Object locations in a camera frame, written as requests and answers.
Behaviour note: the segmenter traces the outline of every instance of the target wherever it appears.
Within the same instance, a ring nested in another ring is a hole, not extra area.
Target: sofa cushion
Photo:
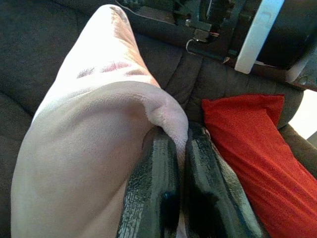
[[[10,190],[19,148],[31,116],[0,93],[0,237],[10,237]]]

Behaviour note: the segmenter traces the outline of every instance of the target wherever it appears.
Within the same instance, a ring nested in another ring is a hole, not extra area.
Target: red cushion
[[[203,100],[205,124],[272,238],[317,238],[317,180],[276,125],[283,96]]]

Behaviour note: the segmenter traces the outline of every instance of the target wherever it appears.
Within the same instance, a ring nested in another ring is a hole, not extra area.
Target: dark gray sofa
[[[32,116],[85,23],[106,3],[113,1],[0,1],[0,238],[10,237],[11,179]],[[137,31],[137,22],[131,24]],[[162,89],[180,103],[189,120],[203,122],[203,98],[284,94],[278,128],[296,158],[317,177],[317,150],[288,124],[303,91],[237,73],[217,61],[191,55],[182,47],[137,32],[135,36],[150,72]]]

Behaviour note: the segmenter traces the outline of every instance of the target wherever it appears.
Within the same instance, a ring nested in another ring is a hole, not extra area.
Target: white plastic part
[[[238,56],[236,71],[251,72],[283,3],[284,0],[262,0]]]

